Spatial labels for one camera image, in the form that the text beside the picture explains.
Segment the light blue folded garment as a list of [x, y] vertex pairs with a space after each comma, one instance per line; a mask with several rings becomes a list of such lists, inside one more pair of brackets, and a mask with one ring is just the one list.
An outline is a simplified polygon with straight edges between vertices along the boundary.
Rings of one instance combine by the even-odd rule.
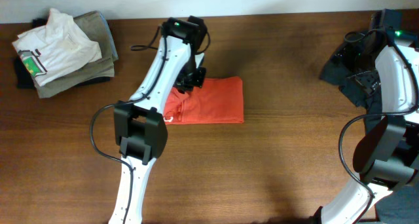
[[115, 61], [118, 60], [118, 53], [117, 53], [115, 42], [114, 42], [114, 39], [113, 39], [113, 36], [112, 36], [112, 33], [111, 33], [111, 29], [109, 27], [109, 23], [105, 19], [104, 15], [101, 12], [99, 12], [99, 16], [100, 16], [101, 21], [103, 22], [103, 24], [105, 26], [105, 30], [106, 30], [107, 36], [109, 38], [109, 43], [111, 45], [112, 58], [113, 58], [113, 61], [115, 62]]

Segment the olive folded garment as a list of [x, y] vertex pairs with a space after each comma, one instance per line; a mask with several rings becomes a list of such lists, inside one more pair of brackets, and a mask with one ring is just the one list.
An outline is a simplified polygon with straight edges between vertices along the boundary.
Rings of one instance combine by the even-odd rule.
[[89, 40], [88, 49], [81, 57], [77, 57], [77, 67], [49, 83], [35, 88], [40, 98], [51, 98], [74, 87], [82, 81], [94, 77], [114, 77], [114, 61], [111, 45], [99, 11], [92, 11], [74, 18], [75, 25]]

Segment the red orange t-shirt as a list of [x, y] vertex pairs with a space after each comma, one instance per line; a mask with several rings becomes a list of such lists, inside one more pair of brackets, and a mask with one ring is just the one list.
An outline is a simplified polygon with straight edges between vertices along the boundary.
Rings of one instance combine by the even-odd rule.
[[239, 77], [205, 79], [203, 87], [180, 93], [172, 88], [164, 108], [166, 124], [241, 124], [243, 81]]

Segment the black folded garment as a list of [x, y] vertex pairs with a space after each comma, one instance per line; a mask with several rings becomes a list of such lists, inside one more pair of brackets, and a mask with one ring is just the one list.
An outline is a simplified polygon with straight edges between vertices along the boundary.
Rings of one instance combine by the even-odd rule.
[[[31, 26], [33, 28], [40, 27], [45, 25], [47, 20], [45, 18], [36, 18], [32, 20]], [[16, 74], [17, 83], [16, 87], [21, 89], [35, 89], [35, 85], [31, 79], [31, 75], [27, 72], [26, 67], [22, 63], [19, 57], [16, 57], [13, 62], [14, 72]], [[82, 81], [81, 83], [76, 84], [75, 86], [86, 86], [91, 84], [105, 83], [110, 81], [110, 77], [94, 77], [89, 80]]]

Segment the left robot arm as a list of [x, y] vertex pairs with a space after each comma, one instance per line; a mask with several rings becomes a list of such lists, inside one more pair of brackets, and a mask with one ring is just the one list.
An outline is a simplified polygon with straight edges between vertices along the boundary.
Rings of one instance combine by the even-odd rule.
[[168, 140], [163, 112], [173, 88], [181, 93], [202, 87], [206, 69], [200, 50], [208, 29], [203, 19], [169, 18], [161, 27], [156, 56], [128, 102], [114, 108], [115, 140], [122, 170], [110, 223], [141, 223], [151, 169]]

